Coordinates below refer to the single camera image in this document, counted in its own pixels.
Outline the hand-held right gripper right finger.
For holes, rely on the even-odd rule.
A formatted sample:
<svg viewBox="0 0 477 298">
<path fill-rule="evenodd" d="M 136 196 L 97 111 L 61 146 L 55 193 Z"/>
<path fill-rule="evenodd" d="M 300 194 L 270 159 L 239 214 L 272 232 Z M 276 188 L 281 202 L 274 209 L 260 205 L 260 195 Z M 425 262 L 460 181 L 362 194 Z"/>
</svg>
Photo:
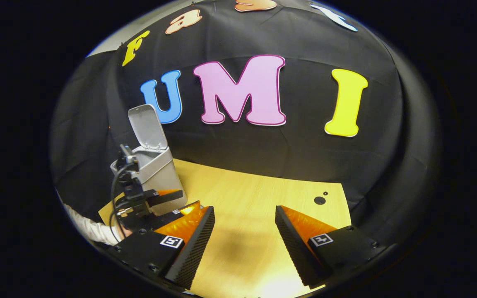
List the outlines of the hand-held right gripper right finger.
<svg viewBox="0 0 477 298">
<path fill-rule="evenodd" d="M 361 273 L 383 246 L 354 225 L 333 226 L 276 206 L 275 223 L 303 285 L 333 287 Z"/>
</svg>

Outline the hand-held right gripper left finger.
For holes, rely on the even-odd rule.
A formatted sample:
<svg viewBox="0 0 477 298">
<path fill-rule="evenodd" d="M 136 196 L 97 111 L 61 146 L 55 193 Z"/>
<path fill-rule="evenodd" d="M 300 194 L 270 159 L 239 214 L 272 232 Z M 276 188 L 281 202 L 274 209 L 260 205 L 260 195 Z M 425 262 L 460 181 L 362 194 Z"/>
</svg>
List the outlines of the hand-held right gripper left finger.
<svg viewBox="0 0 477 298">
<path fill-rule="evenodd" d="M 176 290 L 189 290 L 214 223 L 213 206 L 196 207 L 158 232 L 134 232 L 107 253 L 144 279 Z"/>
</svg>

